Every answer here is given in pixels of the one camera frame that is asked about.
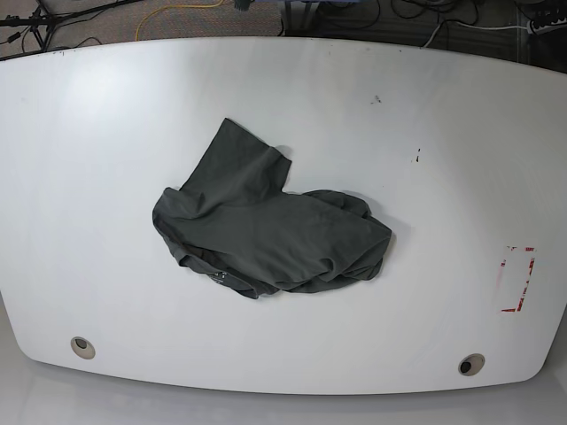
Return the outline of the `red tape rectangle marking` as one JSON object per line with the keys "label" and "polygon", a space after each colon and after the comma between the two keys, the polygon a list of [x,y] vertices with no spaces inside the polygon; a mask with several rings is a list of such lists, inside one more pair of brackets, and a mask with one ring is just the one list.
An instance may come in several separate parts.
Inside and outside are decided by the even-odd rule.
{"label": "red tape rectangle marking", "polygon": [[532,247],[506,247],[497,279],[496,308],[499,313],[515,313],[522,309],[535,253]]}

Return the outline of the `white power strip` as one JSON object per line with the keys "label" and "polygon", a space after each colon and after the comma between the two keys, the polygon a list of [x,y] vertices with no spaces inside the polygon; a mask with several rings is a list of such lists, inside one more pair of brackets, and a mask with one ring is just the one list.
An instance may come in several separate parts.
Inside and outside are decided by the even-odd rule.
{"label": "white power strip", "polygon": [[531,19],[527,31],[530,35],[544,35],[559,29],[566,28],[565,14],[540,15]]}

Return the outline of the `dark grey T-shirt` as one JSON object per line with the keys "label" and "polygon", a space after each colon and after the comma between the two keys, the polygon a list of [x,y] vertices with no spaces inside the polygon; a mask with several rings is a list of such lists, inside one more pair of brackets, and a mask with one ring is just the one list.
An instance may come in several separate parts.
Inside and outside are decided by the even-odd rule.
{"label": "dark grey T-shirt", "polygon": [[152,222],[180,267],[239,295],[314,294],[374,279],[391,230],[334,190],[284,191],[291,161],[224,120],[190,178]]}

